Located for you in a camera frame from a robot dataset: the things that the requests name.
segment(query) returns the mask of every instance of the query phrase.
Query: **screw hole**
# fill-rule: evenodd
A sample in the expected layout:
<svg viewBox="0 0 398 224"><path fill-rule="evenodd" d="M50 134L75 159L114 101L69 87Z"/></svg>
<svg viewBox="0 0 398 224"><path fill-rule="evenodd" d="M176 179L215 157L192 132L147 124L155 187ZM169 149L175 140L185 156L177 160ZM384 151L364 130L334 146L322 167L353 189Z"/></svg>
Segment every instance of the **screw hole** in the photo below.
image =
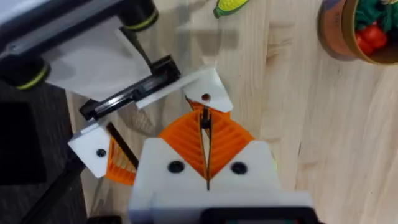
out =
<svg viewBox="0 0 398 224"><path fill-rule="evenodd" d="M185 165L181 161L172 161L169 166L167 166L167 169L172 174L179 174L184 170L184 168Z"/></svg>
<svg viewBox="0 0 398 224"><path fill-rule="evenodd" d="M203 94L203 95L201 96L201 99L202 99L203 101L210 101L211 96L210 96L210 94L205 93L205 94Z"/></svg>
<svg viewBox="0 0 398 224"><path fill-rule="evenodd" d="M234 174L243 175L248 172L248 167L243 162L234 162L231 165L231 170Z"/></svg>
<svg viewBox="0 0 398 224"><path fill-rule="evenodd" d="M104 149L98 149L97 150L97 156L98 157L104 157L106 156L106 151Z"/></svg>

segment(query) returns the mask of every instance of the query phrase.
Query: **yellow ring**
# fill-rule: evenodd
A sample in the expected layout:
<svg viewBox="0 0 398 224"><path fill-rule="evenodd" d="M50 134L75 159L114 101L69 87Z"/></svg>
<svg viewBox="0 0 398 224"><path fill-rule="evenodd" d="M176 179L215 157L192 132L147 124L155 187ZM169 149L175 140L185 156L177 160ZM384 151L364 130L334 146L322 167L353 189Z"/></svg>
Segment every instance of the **yellow ring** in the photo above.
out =
<svg viewBox="0 0 398 224"><path fill-rule="evenodd" d="M147 20L145 20L144 22L141 22L140 24L137 25L133 25L133 26L125 26L125 28L129 29L129 30L136 30L136 29L141 29L143 27L145 27L146 25L150 24L155 18L156 15L158 14L157 11L155 11Z"/></svg>
<svg viewBox="0 0 398 224"><path fill-rule="evenodd" d="M26 90L34 85L36 85L47 73L47 71L49 70L49 65L45 64L42 68L42 70L39 72L39 74L32 79L31 81L29 81L28 83L21 85L21 86L17 86L18 90Z"/></svg>

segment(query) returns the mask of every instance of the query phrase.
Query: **black screw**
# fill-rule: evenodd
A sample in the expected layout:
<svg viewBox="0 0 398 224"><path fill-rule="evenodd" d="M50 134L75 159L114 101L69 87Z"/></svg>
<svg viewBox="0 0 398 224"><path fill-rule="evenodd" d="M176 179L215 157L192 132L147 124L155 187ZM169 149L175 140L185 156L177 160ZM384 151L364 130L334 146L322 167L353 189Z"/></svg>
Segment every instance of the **black screw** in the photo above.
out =
<svg viewBox="0 0 398 224"><path fill-rule="evenodd" d="M179 174L181 173L185 168L185 165L181 161L173 161L167 166L167 169L172 173L172 174Z"/></svg>
<svg viewBox="0 0 398 224"><path fill-rule="evenodd" d="M99 156L99 157L106 156L106 151L104 149L98 149L97 150L97 156Z"/></svg>
<svg viewBox="0 0 398 224"><path fill-rule="evenodd" d="M231 170L234 174L243 175L248 172L248 167L243 162L234 162L231 166Z"/></svg>

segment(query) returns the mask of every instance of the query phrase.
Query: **red toy tomato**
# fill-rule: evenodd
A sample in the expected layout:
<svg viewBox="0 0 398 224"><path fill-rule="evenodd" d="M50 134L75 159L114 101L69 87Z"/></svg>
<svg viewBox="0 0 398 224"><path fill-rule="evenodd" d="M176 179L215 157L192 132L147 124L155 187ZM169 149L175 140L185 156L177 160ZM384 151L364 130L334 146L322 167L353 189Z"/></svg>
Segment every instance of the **red toy tomato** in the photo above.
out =
<svg viewBox="0 0 398 224"><path fill-rule="evenodd" d="M367 26L363 30L358 31L361 37L374 48L378 49L387 43L387 35L377 25Z"/></svg>
<svg viewBox="0 0 398 224"><path fill-rule="evenodd" d="M358 44L358 47L362 50L362 53L366 54L366 55L370 55L373 53L374 48L372 47L372 45L368 44L361 36L361 34L356 33L355 34L356 37L356 44Z"/></svg>

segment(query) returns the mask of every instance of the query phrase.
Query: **wooden table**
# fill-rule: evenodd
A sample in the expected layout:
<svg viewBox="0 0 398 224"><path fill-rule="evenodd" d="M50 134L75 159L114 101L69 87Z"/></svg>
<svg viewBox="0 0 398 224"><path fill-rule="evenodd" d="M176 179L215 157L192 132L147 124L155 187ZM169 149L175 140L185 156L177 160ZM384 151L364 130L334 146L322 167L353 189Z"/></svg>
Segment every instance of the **wooden table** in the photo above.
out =
<svg viewBox="0 0 398 224"><path fill-rule="evenodd" d="M269 143L283 189L308 190L325 223L398 223L397 69L330 57L317 37L321 0L252 0L218 20L215 2L157 0L158 23L139 34L151 59L172 54L183 73L216 65L232 118ZM84 101L68 99L80 128ZM176 92L111 118L139 154L137 127L151 132L187 111ZM112 209L123 212L129 188L120 188Z"/></svg>

